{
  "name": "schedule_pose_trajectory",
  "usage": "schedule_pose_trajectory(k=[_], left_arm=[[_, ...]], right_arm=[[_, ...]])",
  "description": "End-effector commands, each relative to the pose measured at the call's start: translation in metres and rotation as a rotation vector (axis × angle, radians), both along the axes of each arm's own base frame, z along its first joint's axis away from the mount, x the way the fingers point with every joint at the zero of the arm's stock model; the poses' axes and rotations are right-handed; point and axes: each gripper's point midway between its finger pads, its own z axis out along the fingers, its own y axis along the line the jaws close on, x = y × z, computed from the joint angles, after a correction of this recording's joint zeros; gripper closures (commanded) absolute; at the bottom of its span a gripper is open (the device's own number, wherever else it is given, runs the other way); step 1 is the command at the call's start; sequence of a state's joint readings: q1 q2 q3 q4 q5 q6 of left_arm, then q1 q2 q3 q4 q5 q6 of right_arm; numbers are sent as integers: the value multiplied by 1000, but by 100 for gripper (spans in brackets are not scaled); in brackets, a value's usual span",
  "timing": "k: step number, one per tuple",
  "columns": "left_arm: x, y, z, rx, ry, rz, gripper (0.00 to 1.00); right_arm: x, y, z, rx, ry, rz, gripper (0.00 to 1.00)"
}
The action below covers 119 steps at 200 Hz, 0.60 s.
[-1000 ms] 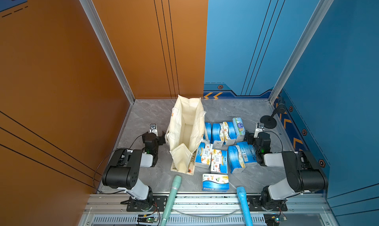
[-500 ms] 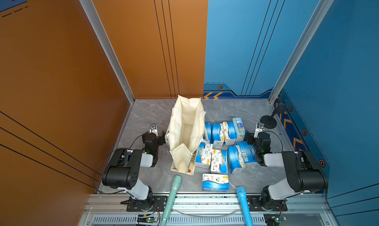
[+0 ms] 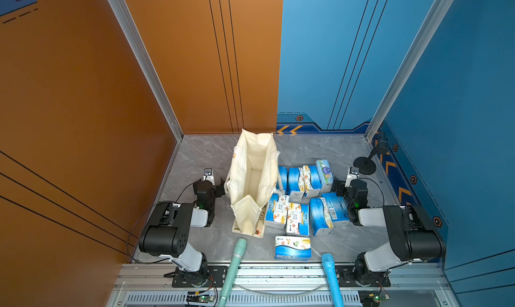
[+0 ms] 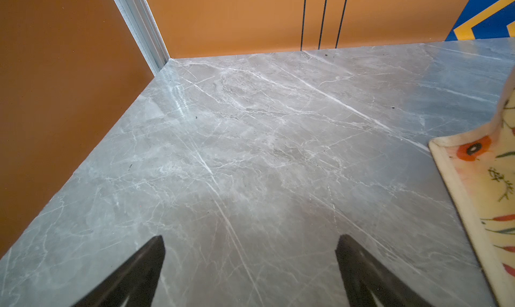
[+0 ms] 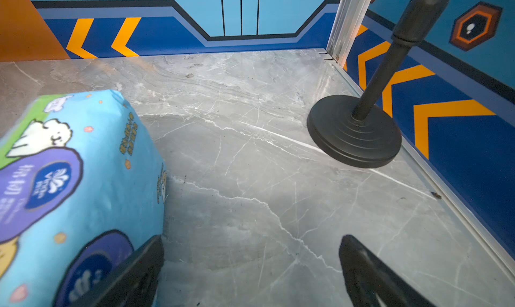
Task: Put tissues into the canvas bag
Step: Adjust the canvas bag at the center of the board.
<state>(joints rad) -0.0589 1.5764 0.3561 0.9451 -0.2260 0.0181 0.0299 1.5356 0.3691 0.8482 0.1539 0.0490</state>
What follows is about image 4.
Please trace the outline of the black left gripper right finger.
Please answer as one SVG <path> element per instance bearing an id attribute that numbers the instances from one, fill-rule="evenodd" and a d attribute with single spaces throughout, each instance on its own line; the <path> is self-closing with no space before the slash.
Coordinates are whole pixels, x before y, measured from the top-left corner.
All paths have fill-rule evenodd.
<path id="1" fill-rule="evenodd" d="M 350 306 L 430 306 L 350 235 L 335 250 Z"/>

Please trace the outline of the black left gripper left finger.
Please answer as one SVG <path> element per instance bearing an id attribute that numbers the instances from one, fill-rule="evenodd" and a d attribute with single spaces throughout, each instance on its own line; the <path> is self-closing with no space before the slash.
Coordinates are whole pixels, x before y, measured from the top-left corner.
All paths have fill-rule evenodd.
<path id="1" fill-rule="evenodd" d="M 163 236 L 152 237 L 75 306 L 151 306 L 166 255 Z"/>

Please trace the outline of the cream floral canvas bag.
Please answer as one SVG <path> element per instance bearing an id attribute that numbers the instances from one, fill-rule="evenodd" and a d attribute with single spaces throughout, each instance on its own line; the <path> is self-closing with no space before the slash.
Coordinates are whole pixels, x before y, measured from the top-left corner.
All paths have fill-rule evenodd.
<path id="1" fill-rule="evenodd" d="M 429 149 L 499 306 L 514 305 L 514 75 L 492 120 Z"/>

